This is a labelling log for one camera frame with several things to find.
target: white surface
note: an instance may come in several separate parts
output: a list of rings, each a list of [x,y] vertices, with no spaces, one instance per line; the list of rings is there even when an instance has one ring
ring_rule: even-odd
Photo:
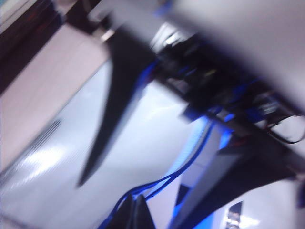
[[[63,25],[1,95],[1,171],[108,58],[105,46]]]
[[[104,64],[82,87],[56,116],[60,127],[2,182],[2,214],[39,228],[95,228],[124,192],[163,177],[172,166],[196,122],[179,118],[185,103],[151,83],[103,165],[76,188],[102,114],[110,67]]]
[[[297,183],[281,180],[249,191],[217,210],[212,229],[225,228],[228,209],[243,201],[241,229],[301,229],[305,224],[296,209]]]

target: black wire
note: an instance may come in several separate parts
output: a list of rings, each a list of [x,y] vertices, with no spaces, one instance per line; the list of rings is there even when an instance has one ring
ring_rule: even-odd
[[[276,132],[272,131],[272,129],[271,129],[272,127],[268,128],[268,133],[272,137],[274,137],[275,139],[279,140],[280,142],[283,142],[283,143],[286,143],[286,144],[295,144],[295,143],[298,143],[298,142],[300,142],[300,141],[305,139],[305,131],[304,131],[302,137],[299,140],[297,140],[297,141],[289,141],[289,140],[283,138],[282,136],[280,136],[279,134],[277,134]]]

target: wire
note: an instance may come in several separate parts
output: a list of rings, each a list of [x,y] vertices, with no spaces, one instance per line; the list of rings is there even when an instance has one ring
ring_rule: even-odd
[[[268,126],[268,124],[266,124],[266,127],[265,127],[266,130],[267,130],[267,132],[268,132],[268,134],[270,134],[272,137],[274,137],[274,138],[277,139],[278,141],[283,142],[283,143],[286,143],[286,144],[295,144],[295,143],[298,143],[298,142],[303,141],[303,140],[305,139],[305,131],[304,131],[304,132],[303,132],[303,135],[301,136],[301,138],[300,138],[299,140],[297,140],[297,141],[289,141],[289,140],[287,140],[286,138],[280,136],[279,134],[277,134],[276,132],[274,132],[274,131],[272,130],[272,128],[275,127],[275,126],[278,125],[278,124],[279,124],[279,123],[273,124],[272,126]]]
[[[282,136],[280,136],[279,134],[277,134],[276,132],[272,131],[271,128],[272,127],[268,128],[268,133],[272,137],[274,137],[275,139],[277,139],[277,140],[279,140],[279,141],[281,141],[283,143],[286,143],[286,144],[295,144],[295,143],[298,143],[298,142],[300,142],[300,141],[305,139],[305,131],[304,131],[302,137],[299,140],[297,140],[297,141],[289,141],[289,140],[283,138]]]
[[[139,194],[141,192],[143,192],[144,190],[147,190],[149,188],[152,188],[154,186],[156,186],[157,184],[159,184],[160,182],[167,180],[169,178],[168,181],[166,181],[160,188],[158,188],[157,190],[155,190],[153,193],[151,193],[150,195],[148,195],[145,199],[150,199],[153,196],[155,196],[157,193],[159,193],[163,188],[165,188],[168,184],[170,184],[173,180],[175,180],[179,175],[181,175],[191,164],[192,162],[194,162],[194,160],[198,157],[198,155],[200,154],[200,152],[202,151],[202,149],[204,148],[207,140],[209,139],[209,136],[211,135],[211,131],[213,129],[214,123],[212,121],[209,121],[205,127],[205,129],[203,130],[202,136],[199,139],[199,142],[196,144],[195,148],[193,149],[194,154],[193,156],[190,158],[189,161],[187,161],[184,166],[182,166],[180,169],[178,169],[177,171],[159,179],[156,180],[154,182],[151,183],[147,183],[144,185],[140,185],[137,187],[134,187],[132,189],[130,189],[129,191],[125,192],[124,195],[121,196],[121,198],[118,200],[118,202],[115,204],[114,208],[112,209],[112,211],[110,212],[109,216],[103,221],[103,223],[98,227],[99,229],[103,229],[107,226],[107,224],[110,222],[110,220],[113,218],[114,214],[117,212],[119,206],[121,205],[121,202],[127,198],[129,195],[136,195]]]
[[[178,169],[176,172],[172,173],[171,178],[169,178],[160,188],[158,188],[157,190],[155,190],[154,192],[152,192],[151,194],[149,194],[145,199],[149,200],[150,198],[154,197],[155,195],[157,195],[159,192],[161,192],[166,186],[168,186],[173,180],[175,180],[178,176],[180,176],[193,162],[194,160],[199,156],[199,154],[201,153],[202,149],[204,148],[207,140],[209,139],[209,136],[211,134],[211,131],[213,129],[214,123],[212,121],[210,121],[207,125],[209,125],[208,129],[205,128],[205,130],[207,129],[207,132],[205,134],[205,131],[203,131],[202,137],[199,140],[199,143],[197,144],[198,147],[195,150],[195,153],[193,154],[193,156],[191,157],[191,159],[185,163],[184,166],[182,166],[180,169]]]

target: white plastic panel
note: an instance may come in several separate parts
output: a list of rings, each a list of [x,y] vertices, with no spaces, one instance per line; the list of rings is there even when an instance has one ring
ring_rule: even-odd
[[[60,123],[43,144],[36,150],[29,146],[2,177],[2,223],[96,228],[124,192],[172,169],[202,121],[181,118],[186,104],[151,83],[102,166],[76,188],[103,113],[111,68],[111,62],[104,64],[54,118]]]

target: blue cable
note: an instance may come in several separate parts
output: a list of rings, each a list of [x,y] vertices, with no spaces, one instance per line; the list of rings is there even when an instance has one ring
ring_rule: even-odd
[[[157,195],[159,192],[161,192],[166,186],[168,186],[173,180],[175,180],[178,176],[180,176],[195,160],[196,158],[199,156],[199,154],[201,153],[201,151],[203,150],[205,144],[207,143],[212,129],[214,127],[214,123],[210,121],[210,126],[206,132],[206,134],[203,136],[203,140],[200,143],[200,145],[198,146],[197,150],[195,151],[195,153],[193,154],[193,156],[191,157],[191,159],[185,163],[184,166],[182,166],[180,169],[178,169],[176,172],[172,173],[172,176],[170,179],[168,179],[160,188],[158,188],[157,190],[155,190],[154,192],[152,192],[151,194],[149,194],[145,199],[149,200],[150,198],[154,197],[155,195]]]
[[[209,125],[208,130],[206,131],[206,128],[203,130],[203,139],[202,142],[200,143],[200,145],[198,146],[198,148],[196,149],[194,155],[191,157],[191,159],[185,163],[184,166],[182,166],[180,169],[178,169],[177,171],[159,179],[156,180],[154,182],[151,183],[147,183],[144,185],[140,185],[137,187],[134,187],[132,189],[130,189],[129,191],[127,191],[123,196],[121,196],[121,198],[118,200],[118,202],[115,204],[114,208],[112,209],[112,211],[110,212],[109,216],[103,221],[103,223],[98,227],[98,229],[104,229],[108,223],[111,221],[111,219],[113,218],[114,214],[117,212],[121,202],[126,199],[129,195],[136,195],[139,194],[141,192],[143,192],[144,190],[147,190],[149,188],[154,187],[155,185],[159,184],[160,182],[170,178],[168,181],[166,181],[160,188],[158,188],[157,190],[155,190],[154,192],[152,192],[150,195],[148,195],[145,199],[150,199],[151,197],[155,196],[157,193],[159,193],[163,188],[165,188],[168,184],[170,184],[173,180],[175,180],[179,175],[181,175],[193,162],[194,160],[198,157],[198,155],[200,154],[200,152],[202,151],[202,149],[204,148],[207,140],[209,139],[209,136],[212,132],[214,123],[212,121],[209,121],[207,123],[207,126]]]

